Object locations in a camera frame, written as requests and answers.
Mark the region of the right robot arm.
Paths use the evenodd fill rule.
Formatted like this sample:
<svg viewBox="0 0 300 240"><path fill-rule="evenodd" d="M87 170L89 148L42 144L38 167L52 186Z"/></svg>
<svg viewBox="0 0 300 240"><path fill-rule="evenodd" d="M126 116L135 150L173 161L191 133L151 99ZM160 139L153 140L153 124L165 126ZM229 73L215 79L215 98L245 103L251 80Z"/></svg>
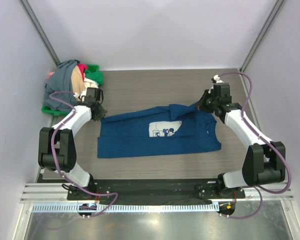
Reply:
<svg viewBox="0 0 300 240"><path fill-rule="evenodd" d="M227 198L234 190L242 187L276 184L285 180L285 145L262 134L249 120L241 105L232 102L228 83L215 83L211 89L206 89L195 107L219 117L246 148L241 169L218 175L215 192L219 197Z"/></svg>

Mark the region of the blue t shirt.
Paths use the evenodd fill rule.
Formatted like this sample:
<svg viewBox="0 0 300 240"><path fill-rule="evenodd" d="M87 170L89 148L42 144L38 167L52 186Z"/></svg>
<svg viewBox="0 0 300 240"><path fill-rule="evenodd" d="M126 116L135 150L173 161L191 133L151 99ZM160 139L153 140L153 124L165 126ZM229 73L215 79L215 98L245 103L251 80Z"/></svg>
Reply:
<svg viewBox="0 0 300 240"><path fill-rule="evenodd" d="M103 159L219 151L217 121L194 104L169 104L101 121L97 156Z"/></svg>

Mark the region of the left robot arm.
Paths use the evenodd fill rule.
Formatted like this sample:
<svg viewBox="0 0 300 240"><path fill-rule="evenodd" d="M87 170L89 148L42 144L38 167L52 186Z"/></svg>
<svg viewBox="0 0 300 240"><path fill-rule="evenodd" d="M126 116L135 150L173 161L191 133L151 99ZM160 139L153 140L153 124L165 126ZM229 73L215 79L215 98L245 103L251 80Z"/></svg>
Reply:
<svg viewBox="0 0 300 240"><path fill-rule="evenodd" d="M100 121L107 111L102 107L104 93L100 88L89 87L80 101L72 105L58 94L70 94L69 91L56 91L49 97L71 108L70 113L52 127L44 127L39 132L38 165L73 185L85 200L98 196L93 176L77 163L75 135L90 120Z"/></svg>

